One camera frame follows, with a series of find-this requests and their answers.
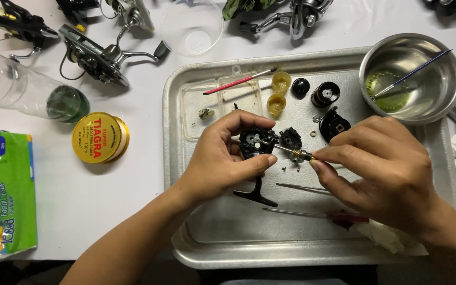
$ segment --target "person's right hand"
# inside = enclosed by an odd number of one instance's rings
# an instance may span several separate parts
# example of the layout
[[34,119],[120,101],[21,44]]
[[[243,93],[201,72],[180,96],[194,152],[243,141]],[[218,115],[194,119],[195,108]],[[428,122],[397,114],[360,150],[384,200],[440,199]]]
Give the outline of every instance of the person's right hand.
[[[312,152],[321,185],[364,216],[419,237],[433,230],[444,207],[432,183],[429,154],[393,117],[370,117]],[[362,177],[349,182],[328,163]]]

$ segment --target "white table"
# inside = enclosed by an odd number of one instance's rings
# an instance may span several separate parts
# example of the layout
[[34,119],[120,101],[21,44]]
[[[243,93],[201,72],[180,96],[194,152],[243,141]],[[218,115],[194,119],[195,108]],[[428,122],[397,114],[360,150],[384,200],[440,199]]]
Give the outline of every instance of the white table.
[[[110,7],[100,1],[105,14],[112,15]],[[220,7],[224,5],[223,0],[216,1]],[[67,22],[53,0],[14,2],[42,16],[56,31]],[[150,35],[134,27],[121,46],[129,51],[152,53],[161,41],[161,17],[171,1],[144,2],[156,27],[154,35],[147,39]],[[288,11],[287,4],[282,4],[279,10]],[[99,10],[91,10],[89,16],[96,17],[96,23],[89,25],[87,36],[104,47],[115,43],[121,22],[103,18]],[[403,32],[432,36],[452,48],[456,55],[456,16],[448,23],[438,20],[420,0],[336,0],[317,22],[313,33],[295,43],[290,42],[287,28],[277,26],[252,41],[250,34],[240,34],[237,30],[238,23],[247,19],[245,16],[226,22],[224,35],[203,57],[186,58],[171,53],[161,66],[133,63],[143,58],[127,60],[122,72],[130,81],[129,89],[104,85],[87,75],[76,82],[62,79],[58,72],[65,53],[62,42],[39,55],[31,67],[33,70],[79,87],[89,98],[92,111],[123,119],[129,127],[131,143],[114,164],[84,164],[72,150],[73,125],[0,109],[0,129],[30,133],[33,138],[39,245],[21,258],[74,260],[163,191],[162,91],[168,76],[183,65],[369,46]],[[262,13],[252,19],[262,22],[268,16],[269,13]],[[29,50],[29,44],[18,40],[0,42],[0,53],[5,56],[13,52],[26,54]],[[64,73],[74,77],[80,71],[76,64],[67,61]]]

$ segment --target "aluminum tray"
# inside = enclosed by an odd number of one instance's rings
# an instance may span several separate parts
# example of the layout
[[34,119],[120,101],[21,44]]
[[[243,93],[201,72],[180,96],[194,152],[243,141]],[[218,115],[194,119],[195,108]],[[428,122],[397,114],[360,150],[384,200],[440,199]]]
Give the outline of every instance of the aluminum tray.
[[[355,124],[374,115],[361,97],[358,81],[358,69],[368,50],[369,47],[362,47],[200,63],[175,71],[169,77],[163,92],[165,189],[184,172],[203,128],[218,119],[215,117],[211,121],[201,121],[198,115],[192,115],[206,105],[217,107],[215,94],[208,97],[201,95],[201,92],[215,87],[215,79],[230,75],[232,66],[239,65],[243,73],[279,66],[280,70],[291,74],[293,79],[303,77],[309,80],[309,94],[321,82],[336,82],[341,89],[341,97],[335,103],[339,107],[338,113]],[[258,80],[262,90],[263,113],[267,116],[266,101],[272,94],[269,88],[271,79],[268,76]],[[206,85],[191,87],[195,86],[194,82]],[[288,91],[286,98],[286,109],[277,120],[274,130],[294,127],[302,136],[303,147],[307,150],[327,146],[319,132],[315,138],[309,135],[311,130],[318,131],[313,116],[321,116],[327,109],[313,107],[309,96],[298,100]],[[456,208],[456,172],[446,120],[410,127],[410,130],[429,151],[437,192]],[[276,182],[308,186],[320,184],[306,163],[297,172],[284,153],[275,150],[274,154],[279,161],[267,171],[262,194],[277,202],[279,209],[325,212],[343,208],[333,197],[275,186]],[[286,166],[286,171],[282,171],[283,166]],[[339,174],[349,180],[358,178],[340,165],[336,168]],[[253,188],[254,184],[246,183],[233,189],[249,192]],[[408,258],[394,256],[389,251],[374,246],[356,230],[346,231],[325,220],[262,211],[261,204],[233,196],[233,189],[223,197],[196,209],[174,235],[174,254],[182,263],[196,269],[216,269],[375,264]],[[423,253],[420,249],[408,252],[409,255]]]

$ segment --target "fishing reel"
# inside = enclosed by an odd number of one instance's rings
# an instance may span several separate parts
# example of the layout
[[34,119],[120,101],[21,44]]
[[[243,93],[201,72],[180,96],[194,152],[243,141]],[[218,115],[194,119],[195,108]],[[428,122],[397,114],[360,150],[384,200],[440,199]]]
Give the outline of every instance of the fishing reel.
[[422,0],[429,9],[444,17],[452,16],[456,12],[456,0]]
[[68,22],[79,31],[86,31],[87,10],[100,7],[98,0],[56,0],[56,2]]
[[133,26],[146,31],[154,31],[154,24],[150,19],[149,10],[142,0],[105,0],[112,9],[124,19],[125,25],[117,36],[117,46],[124,34]]
[[[279,137],[272,130],[263,130],[258,128],[246,129],[240,133],[240,151],[245,159],[255,157],[261,154],[271,154],[274,146],[279,144]],[[262,190],[262,177],[256,177],[256,186],[250,193],[243,191],[233,191],[233,194],[255,201],[270,207],[277,207],[277,203],[264,198],[260,191]]]
[[291,39],[298,40],[302,38],[307,28],[313,27],[316,21],[323,18],[332,2],[333,0],[292,0],[291,12],[276,13],[260,25],[241,22],[239,31],[247,31],[256,35],[264,28],[281,22],[289,25]]
[[59,36],[49,28],[42,17],[32,15],[28,10],[9,0],[0,0],[0,29],[7,31],[4,39],[16,38],[33,43],[33,50],[28,55],[9,55],[10,59],[28,59],[40,53],[47,38],[56,39]]
[[[64,43],[66,45],[65,58],[68,58],[70,62],[77,63],[92,78],[102,81],[105,84],[114,82],[124,87],[130,85],[120,71],[121,64],[128,57],[147,56],[154,61],[160,61],[170,52],[163,41],[154,51],[154,55],[152,55],[146,52],[122,51],[118,45],[109,45],[103,48],[68,25],[63,25],[59,29],[59,32],[64,36]],[[75,79],[66,78],[62,74],[61,69],[62,63],[59,67],[59,72],[65,79],[75,80],[81,77]]]

